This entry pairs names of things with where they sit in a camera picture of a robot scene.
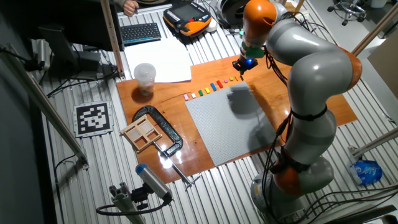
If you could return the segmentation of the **person's hand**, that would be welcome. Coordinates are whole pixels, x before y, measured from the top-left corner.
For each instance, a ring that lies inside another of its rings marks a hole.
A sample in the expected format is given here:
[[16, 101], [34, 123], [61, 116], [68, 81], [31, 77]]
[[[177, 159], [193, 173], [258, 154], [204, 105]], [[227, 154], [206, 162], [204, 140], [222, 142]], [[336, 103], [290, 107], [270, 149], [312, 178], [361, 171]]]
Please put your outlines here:
[[139, 9], [139, 4], [137, 1], [126, 0], [123, 4], [123, 12], [128, 17], [132, 17], [137, 9]]

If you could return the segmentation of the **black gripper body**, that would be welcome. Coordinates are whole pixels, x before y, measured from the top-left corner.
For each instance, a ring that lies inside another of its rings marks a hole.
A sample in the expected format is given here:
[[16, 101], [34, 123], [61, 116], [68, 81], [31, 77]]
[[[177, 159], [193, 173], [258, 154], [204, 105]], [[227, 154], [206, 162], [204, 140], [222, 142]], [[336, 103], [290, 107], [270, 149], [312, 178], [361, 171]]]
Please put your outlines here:
[[238, 62], [241, 66], [256, 66], [257, 60], [255, 58], [246, 58], [242, 55], [239, 56]]

